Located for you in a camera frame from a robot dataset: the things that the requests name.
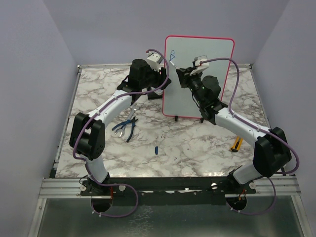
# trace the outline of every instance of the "pliers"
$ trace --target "pliers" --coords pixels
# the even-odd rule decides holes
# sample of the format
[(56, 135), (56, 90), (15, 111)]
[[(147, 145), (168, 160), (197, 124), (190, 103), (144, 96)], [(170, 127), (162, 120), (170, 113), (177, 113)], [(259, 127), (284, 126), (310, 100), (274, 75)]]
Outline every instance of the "pliers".
[(126, 126), (131, 123), (131, 124), (132, 124), (132, 130), (131, 130), (130, 135), (129, 135), (127, 141), (126, 141), (126, 142), (129, 142), (130, 139), (131, 139), (132, 136), (133, 136), (134, 127), (136, 126), (136, 125), (135, 125), (135, 122), (136, 122), (137, 120), (138, 120), (138, 119), (137, 119), (136, 117), (134, 117), (134, 118), (131, 119), (131, 120), (128, 119), (128, 120), (125, 121), (125, 122), (121, 122), (121, 123), (119, 123), (118, 125), (114, 126), (114, 127), (112, 128), (112, 131), (114, 131), (115, 129), (117, 129), (118, 127), (121, 126), (121, 128), (119, 128), (119, 129), (117, 129), (117, 130), (115, 131), (115, 134), (118, 133), (118, 132), (121, 132), (121, 134), (119, 135), (119, 137), (122, 137), (122, 136), (124, 135), (124, 133), (125, 133), (125, 128), (126, 128)]

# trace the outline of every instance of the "gray floor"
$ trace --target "gray floor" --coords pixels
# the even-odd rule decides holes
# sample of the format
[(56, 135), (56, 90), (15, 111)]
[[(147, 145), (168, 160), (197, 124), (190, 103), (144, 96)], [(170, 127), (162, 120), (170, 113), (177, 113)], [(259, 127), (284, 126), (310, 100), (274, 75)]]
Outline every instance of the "gray floor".
[[(48, 199), (40, 237), (302, 237), (291, 197), (278, 197), (273, 212), (243, 216), (227, 206), (140, 206), (121, 219), (91, 214), (88, 199)], [(272, 197), (250, 197), (245, 211), (264, 210)], [(112, 214), (131, 207), (114, 207)]]

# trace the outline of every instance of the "table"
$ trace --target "table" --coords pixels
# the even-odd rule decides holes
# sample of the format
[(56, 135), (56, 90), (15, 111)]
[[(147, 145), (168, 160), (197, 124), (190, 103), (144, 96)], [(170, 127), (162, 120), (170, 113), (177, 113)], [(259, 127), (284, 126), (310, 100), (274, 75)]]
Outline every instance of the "table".
[[(82, 177), (86, 170), (82, 161), (72, 157), (69, 138), (77, 113), (88, 113), (106, 101), (129, 68), (85, 68), (81, 72), (71, 110), (65, 139), (61, 148), (57, 178)], [(230, 67), (223, 101), (228, 103), (236, 82), (236, 70)], [(122, 138), (111, 131), (125, 121), (130, 109), (123, 111), (106, 128), (105, 167), (112, 177), (192, 177), (225, 176), (231, 170), (253, 159), (253, 149), (243, 142), (241, 150), (232, 153), (236, 135), (230, 131), (197, 119), (165, 117), (162, 100), (148, 100), (142, 96), (135, 113), (138, 118), (134, 136), (126, 139), (130, 126)], [(248, 65), (240, 68), (239, 87), (232, 108), (242, 116), (267, 126), (259, 97)]]

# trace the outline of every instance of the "wrench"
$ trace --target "wrench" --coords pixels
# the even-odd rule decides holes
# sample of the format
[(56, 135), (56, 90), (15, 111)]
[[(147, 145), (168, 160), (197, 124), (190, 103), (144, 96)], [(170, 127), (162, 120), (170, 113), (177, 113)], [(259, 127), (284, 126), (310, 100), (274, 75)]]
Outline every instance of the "wrench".
[[(129, 115), (128, 115), (126, 121), (131, 120), (133, 114), (134, 114), (138, 109), (139, 109), (139, 108), (136, 108), (136, 107), (133, 105), (133, 106), (132, 106), (132, 110), (131, 110), (131, 112), (129, 113)], [(127, 124), (122, 125), (121, 128), (119, 128), (119, 129), (117, 129), (117, 130), (115, 131), (115, 134), (120, 133), (118, 137), (124, 136), (126, 126), (127, 126)]]

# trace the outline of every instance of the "whiteboard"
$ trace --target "whiteboard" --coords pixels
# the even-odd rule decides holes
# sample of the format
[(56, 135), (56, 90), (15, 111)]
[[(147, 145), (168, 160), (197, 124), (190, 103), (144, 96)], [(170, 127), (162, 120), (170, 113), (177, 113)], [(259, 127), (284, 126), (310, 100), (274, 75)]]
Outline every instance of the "whiteboard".
[[(234, 46), (234, 40), (228, 38), (168, 36), (165, 39), (164, 55), (176, 67), (187, 68), (192, 67), (194, 58), (202, 55), (206, 55), (208, 59), (231, 58)], [(227, 60), (211, 62), (202, 75), (202, 78), (217, 77), (219, 86), (222, 88), (220, 98), (223, 96), (229, 65), (230, 62)], [(201, 114), (192, 99), (190, 90), (181, 88), (176, 68), (170, 63), (169, 67), (169, 78), (172, 83), (163, 92), (162, 113), (165, 116), (200, 118)]]

